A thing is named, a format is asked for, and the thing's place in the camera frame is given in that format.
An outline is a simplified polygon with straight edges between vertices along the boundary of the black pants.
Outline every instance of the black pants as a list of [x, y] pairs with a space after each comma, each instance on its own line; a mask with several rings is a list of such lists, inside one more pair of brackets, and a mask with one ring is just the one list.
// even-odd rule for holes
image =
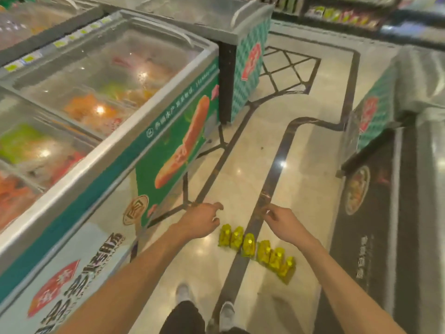
[[[205, 334], [206, 323], [191, 301], [183, 301], [173, 309], [159, 334]], [[232, 328], [226, 334], [249, 334], [240, 328]]]

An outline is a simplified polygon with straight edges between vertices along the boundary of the sausage image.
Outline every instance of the sausage image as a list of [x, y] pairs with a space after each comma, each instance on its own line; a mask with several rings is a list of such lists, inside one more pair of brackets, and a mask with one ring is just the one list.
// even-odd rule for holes
[[154, 187], [160, 189], [174, 176], [174, 174], [181, 168], [188, 159], [189, 154], [184, 145], [180, 145], [175, 153], [165, 162], [164, 166], [159, 170], [156, 179], [154, 180]]
[[182, 165], [189, 158], [199, 134], [206, 122], [207, 113], [209, 112], [210, 99], [204, 95], [196, 106], [196, 111], [193, 114], [192, 121], [186, 135], [182, 139], [182, 145], [179, 146], [170, 159], [165, 162], [164, 166], [159, 170], [156, 179], [154, 180], [154, 187], [160, 189], [175, 175]]
[[210, 99], [204, 95], [196, 106], [196, 111], [193, 114], [192, 122], [190, 123], [189, 130], [182, 139], [182, 144], [186, 147], [188, 153], [190, 153], [199, 137], [199, 133], [204, 127], [206, 122], [207, 113], [209, 112]]

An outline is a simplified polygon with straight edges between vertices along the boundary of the person's right hand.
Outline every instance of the person's right hand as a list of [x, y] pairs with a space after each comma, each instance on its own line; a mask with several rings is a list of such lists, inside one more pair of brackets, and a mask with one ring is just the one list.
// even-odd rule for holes
[[264, 220], [281, 240], [301, 251], [316, 242], [316, 238], [300, 223], [290, 208], [268, 204], [262, 208]]

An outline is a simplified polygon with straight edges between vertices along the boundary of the teal checkered pattern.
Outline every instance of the teal checkered pattern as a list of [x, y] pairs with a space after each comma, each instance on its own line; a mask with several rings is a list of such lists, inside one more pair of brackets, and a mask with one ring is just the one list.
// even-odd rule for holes
[[380, 135], [392, 119], [390, 112], [394, 112], [395, 81], [396, 68], [391, 64], [366, 94], [363, 100], [364, 103], [370, 97], [377, 97], [379, 101], [377, 103], [377, 111], [369, 123], [368, 128], [359, 135], [357, 151], [362, 150], [371, 140]]
[[[236, 49], [235, 81], [233, 87], [231, 117], [232, 122], [237, 113], [243, 108], [243, 106], [245, 106], [251, 92], [259, 83], [259, 74], [261, 72], [261, 66], [263, 65], [263, 53], [269, 28], [270, 19], [261, 22], [251, 30], [251, 32], [241, 41]], [[249, 79], [247, 81], [242, 81], [242, 72], [246, 66], [249, 53], [257, 43], [261, 44], [261, 56], [256, 64], [255, 70], [249, 75]]]

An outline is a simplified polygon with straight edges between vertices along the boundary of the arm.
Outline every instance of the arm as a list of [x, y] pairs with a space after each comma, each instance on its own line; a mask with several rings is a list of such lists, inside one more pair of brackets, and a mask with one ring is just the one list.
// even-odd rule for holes
[[106, 281], [57, 334], [124, 334], [133, 326], [170, 262], [190, 240], [219, 226], [215, 204], [190, 207], [146, 251]]
[[264, 219], [275, 235], [303, 253], [346, 334], [405, 333], [336, 263], [291, 209], [269, 204], [266, 211]]

